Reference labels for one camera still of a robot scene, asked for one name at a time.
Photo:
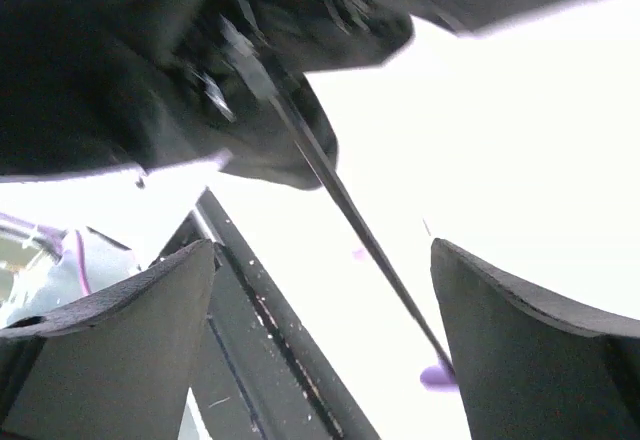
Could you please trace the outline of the lavender folding umbrella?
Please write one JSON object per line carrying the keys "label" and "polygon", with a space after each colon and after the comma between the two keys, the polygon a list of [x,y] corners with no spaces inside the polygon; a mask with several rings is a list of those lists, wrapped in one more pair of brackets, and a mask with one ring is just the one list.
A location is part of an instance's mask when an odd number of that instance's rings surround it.
{"label": "lavender folding umbrella", "polygon": [[338,179],[309,72],[384,63],[421,18],[480,31],[565,0],[1,0],[1,176],[66,179],[221,156],[325,188],[417,307]]}

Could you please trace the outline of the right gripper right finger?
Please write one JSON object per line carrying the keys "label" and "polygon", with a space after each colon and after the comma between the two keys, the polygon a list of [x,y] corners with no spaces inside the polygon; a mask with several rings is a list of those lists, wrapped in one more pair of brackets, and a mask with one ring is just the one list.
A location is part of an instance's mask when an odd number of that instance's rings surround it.
{"label": "right gripper right finger", "polygon": [[431,278],[472,438],[638,439],[638,320],[442,239]]}

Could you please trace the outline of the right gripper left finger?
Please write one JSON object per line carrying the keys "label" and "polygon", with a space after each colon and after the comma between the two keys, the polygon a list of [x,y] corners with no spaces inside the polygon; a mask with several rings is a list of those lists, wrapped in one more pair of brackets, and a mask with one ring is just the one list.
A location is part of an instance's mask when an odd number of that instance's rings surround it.
{"label": "right gripper left finger", "polygon": [[4,439],[175,439],[214,281],[197,241],[1,331]]}

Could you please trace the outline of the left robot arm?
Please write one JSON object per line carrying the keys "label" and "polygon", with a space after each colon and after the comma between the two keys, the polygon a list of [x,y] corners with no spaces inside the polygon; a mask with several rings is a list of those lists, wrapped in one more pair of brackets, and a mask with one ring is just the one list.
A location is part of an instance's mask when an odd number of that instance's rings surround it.
{"label": "left robot arm", "polygon": [[78,257],[74,231],[62,241],[62,257],[45,255],[14,276],[8,299],[1,304],[1,326],[42,315],[86,295],[82,279],[91,293],[114,285],[141,271],[134,252],[91,230],[81,230],[84,259]]}

